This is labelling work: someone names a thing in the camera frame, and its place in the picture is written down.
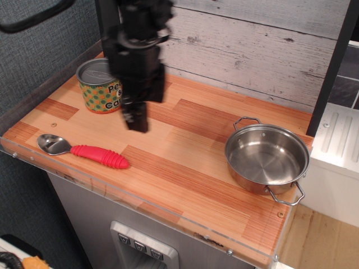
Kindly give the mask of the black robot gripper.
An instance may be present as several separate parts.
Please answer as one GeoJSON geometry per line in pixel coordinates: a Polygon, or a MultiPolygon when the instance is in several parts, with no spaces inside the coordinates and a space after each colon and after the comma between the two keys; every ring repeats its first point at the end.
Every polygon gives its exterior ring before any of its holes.
{"type": "Polygon", "coordinates": [[[137,18],[121,24],[118,33],[118,59],[109,68],[122,83],[121,111],[129,130],[147,132],[146,101],[161,103],[164,96],[165,70],[159,59],[158,31],[165,29],[168,18],[137,18]]]}

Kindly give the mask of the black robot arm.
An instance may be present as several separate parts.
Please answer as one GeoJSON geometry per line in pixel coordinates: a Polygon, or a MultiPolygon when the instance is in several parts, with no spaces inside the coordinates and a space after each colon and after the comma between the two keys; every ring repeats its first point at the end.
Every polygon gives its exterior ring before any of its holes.
{"type": "Polygon", "coordinates": [[[163,101],[165,67],[159,44],[169,35],[159,32],[169,29],[172,6],[172,1],[118,1],[121,21],[109,28],[104,40],[111,75],[122,83],[121,112],[133,131],[146,133],[146,103],[163,101]]]}

